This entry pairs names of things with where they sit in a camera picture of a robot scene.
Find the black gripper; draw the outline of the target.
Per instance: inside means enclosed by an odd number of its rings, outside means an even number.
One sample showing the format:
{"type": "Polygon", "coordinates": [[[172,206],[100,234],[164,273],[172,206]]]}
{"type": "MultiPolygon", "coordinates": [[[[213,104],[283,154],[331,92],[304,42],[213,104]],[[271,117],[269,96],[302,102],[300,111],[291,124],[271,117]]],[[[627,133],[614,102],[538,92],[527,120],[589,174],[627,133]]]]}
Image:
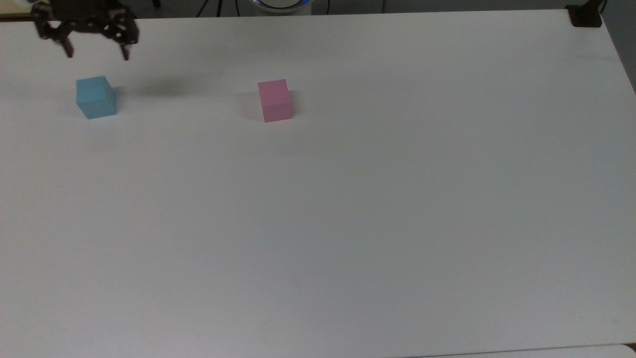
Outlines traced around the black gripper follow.
{"type": "Polygon", "coordinates": [[[31,19],[41,39],[50,39],[61,46],[68,58],[74,48],[68,36],[75,24],[101,27],[106,38],[118,43],[125,61],[130,50],[139,42],[136,16],[118,0],[50,0],[49,4],[34,4],[31,19]]]}

